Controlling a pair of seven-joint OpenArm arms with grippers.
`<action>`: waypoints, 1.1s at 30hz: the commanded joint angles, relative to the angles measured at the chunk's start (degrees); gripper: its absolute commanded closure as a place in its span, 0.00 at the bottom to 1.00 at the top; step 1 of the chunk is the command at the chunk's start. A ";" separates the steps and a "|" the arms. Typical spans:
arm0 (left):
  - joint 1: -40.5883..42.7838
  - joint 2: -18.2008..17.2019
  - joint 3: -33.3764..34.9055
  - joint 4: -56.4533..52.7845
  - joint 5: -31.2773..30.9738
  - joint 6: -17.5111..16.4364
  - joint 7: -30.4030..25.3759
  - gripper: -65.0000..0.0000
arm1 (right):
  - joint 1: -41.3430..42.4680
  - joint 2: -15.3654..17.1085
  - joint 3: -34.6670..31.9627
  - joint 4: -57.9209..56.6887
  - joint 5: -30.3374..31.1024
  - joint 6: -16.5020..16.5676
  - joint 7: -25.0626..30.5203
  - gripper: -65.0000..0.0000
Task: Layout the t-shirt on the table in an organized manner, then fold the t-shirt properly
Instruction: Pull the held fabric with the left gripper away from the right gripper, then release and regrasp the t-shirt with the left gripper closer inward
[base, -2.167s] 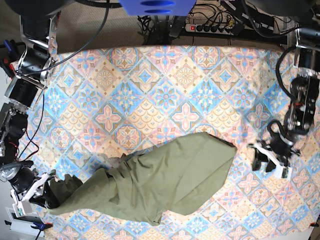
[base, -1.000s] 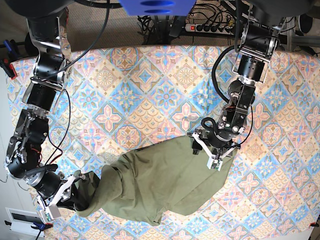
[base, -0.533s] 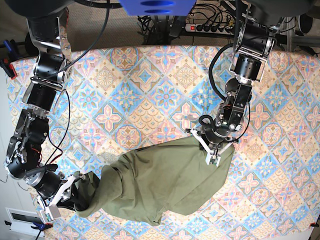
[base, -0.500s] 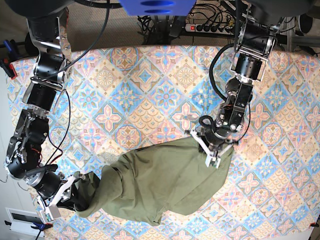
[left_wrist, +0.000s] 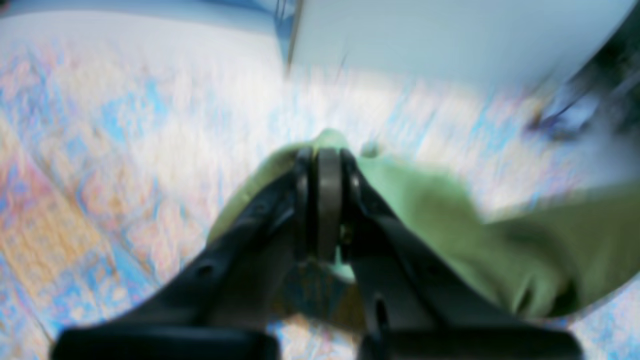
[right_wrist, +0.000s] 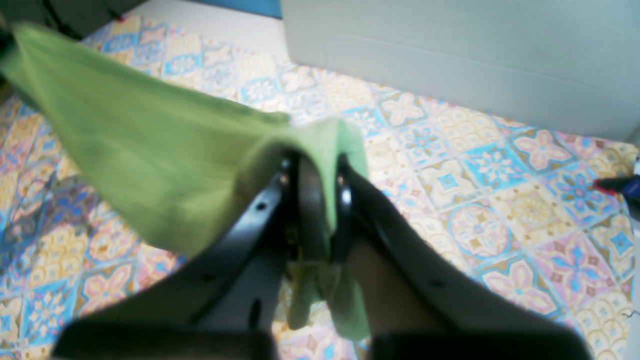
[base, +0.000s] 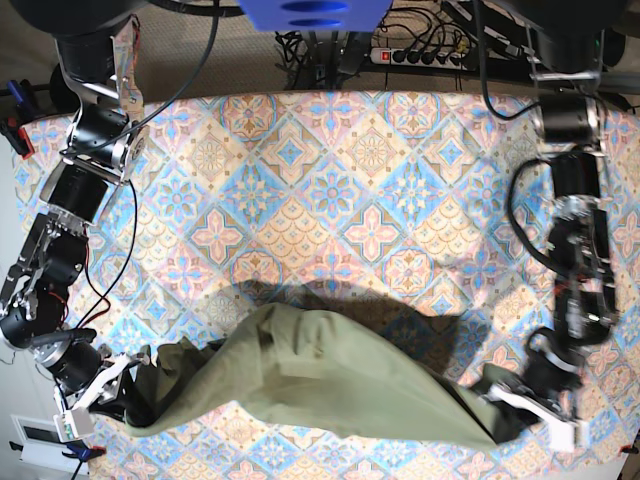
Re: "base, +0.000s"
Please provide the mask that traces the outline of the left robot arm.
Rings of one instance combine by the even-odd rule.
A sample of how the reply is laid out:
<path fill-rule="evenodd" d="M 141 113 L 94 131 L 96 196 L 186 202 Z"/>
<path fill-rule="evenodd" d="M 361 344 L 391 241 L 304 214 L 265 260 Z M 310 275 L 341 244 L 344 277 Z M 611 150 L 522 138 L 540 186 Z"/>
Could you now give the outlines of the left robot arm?
<path fill-rule="evenodd" d="M 524 169 L 545 165 L 553 183 L 553 223 L 545 250 L 537 249 L 516 219 L 510 226 L 524 249 L 554 273 L 554 315 L 531 332 L 519 374 L 487 367 L 476 384 L 498 413 L 494 442 L 516 439 L 543 423 L 555 451 L 584 446 L 588 433 L 576 402 L 592 349 L 617 324 L 602 188 L 610 185 L 603 146 L 607 106 L 598 93 L 606 30 L 626 9 L 623 1 L 505 1 L 525 25 L 535 83 L 568 83 L 568 93 L 542 95 L 524 108 L 543 143 Z"/>

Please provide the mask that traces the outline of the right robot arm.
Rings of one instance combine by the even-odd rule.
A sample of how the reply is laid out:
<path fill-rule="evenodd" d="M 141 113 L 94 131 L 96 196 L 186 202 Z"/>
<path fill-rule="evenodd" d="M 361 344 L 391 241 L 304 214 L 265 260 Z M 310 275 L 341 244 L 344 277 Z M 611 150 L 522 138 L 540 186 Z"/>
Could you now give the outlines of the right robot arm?
<path fill-rule="evenodd" d="M 28 350 L 52 375 L 59 439 L 89 436 L 93 418 L 151 412 L 130 371 L 147 356 L 95 348 L 95 331 L 67 323 L 69 289 L 88 262 L 89 226 L 103 219 L 130 182 L 148 134 L 135 80 L 139 24 L 134 1 L 18 1 L 15 9 L 56 42 L 66 86 L 79 107 L 60 162 L 40 198 L 37 215 L 1 290 L 1 337 Z"/>

